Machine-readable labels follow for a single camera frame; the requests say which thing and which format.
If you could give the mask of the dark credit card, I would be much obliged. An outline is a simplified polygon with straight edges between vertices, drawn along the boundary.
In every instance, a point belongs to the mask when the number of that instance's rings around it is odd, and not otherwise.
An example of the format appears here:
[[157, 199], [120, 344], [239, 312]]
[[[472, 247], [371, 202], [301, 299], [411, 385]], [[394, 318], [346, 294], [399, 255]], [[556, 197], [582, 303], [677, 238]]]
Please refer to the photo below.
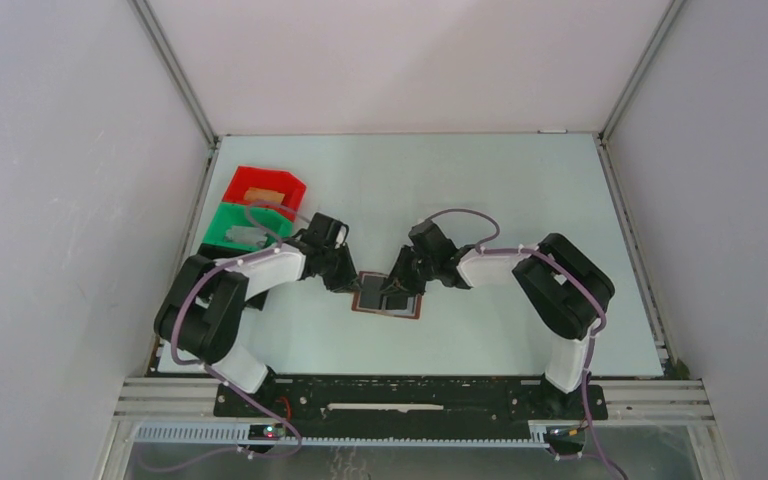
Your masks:
[[379, 274], [365, 274], [361, 278], [361, 290], [358, 294], [357, 307], [361, 310], [381, 310], [383, 296], [381, 288], [386, 278]]

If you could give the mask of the brown leather card holder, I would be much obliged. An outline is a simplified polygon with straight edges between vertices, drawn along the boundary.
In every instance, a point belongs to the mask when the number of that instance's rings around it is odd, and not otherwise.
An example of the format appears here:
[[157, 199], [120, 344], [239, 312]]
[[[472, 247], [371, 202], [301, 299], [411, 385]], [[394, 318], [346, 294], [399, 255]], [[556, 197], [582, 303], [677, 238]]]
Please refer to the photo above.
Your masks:
[[383, 296], [383, 307], [381, 310], [361, 310], [357, 307], [358, 294], [361, 290], [360, 283], [361, 278], [365, 274], [379, 274], [387, 278], [385, 274], [378, 272], [362, 271], [359, 273], [359, 290], [354, 293], [351, 310], [353, 312], [368, 313], [379, 316], [418, 320], [421, 313], [422, 296], [406, 296], [406, 295], [393, 295]]

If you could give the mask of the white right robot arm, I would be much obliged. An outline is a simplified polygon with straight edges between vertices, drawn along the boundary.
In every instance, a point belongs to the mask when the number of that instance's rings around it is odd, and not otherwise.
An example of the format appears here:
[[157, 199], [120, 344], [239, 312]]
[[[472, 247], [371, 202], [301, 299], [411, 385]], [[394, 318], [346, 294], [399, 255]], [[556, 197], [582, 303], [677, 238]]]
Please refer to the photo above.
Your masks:
[[483, 241], [456, 246], [438, 224], [425, 220], [408, 238], [382, 285], [383, 295], [422, 295], [433, 281], [463, 290], [517, 284], [552, 333], [543, 408], [556, 418], [576, 411], [595, 339], [606, 327], [616, 293], [609, 277], [560, 233], [533, 246], [488, 249]]

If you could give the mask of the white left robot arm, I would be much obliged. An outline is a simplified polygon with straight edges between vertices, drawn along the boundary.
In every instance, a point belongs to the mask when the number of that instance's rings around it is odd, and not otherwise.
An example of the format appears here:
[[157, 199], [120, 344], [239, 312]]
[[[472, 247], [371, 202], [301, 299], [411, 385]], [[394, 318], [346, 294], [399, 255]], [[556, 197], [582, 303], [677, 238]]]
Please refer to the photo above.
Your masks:
[[155, 333], [170, 344], [176, 363], [198, 365], [237, 387], [237, 402], [250, 415], [268, 414], [276, 403], [267, 383], [274, 371], [238, 339], [243, 310], [264, 292], [311, 277], [329, 292], [357, 291], [348, 235], [347, 224], [316, 213], [307, 227], [265, 249], [187, 258], [156, 314]]

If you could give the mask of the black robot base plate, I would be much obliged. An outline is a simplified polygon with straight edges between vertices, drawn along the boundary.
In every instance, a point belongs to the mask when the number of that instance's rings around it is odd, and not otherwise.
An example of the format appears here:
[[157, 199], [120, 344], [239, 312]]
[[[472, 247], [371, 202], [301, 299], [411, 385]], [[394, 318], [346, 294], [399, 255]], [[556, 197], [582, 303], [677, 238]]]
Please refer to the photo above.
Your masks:
[[540, 422], [609, 416], [602, 387], [532, 376], [277, 375], [253, 397], [307, 440], [528, 441]]

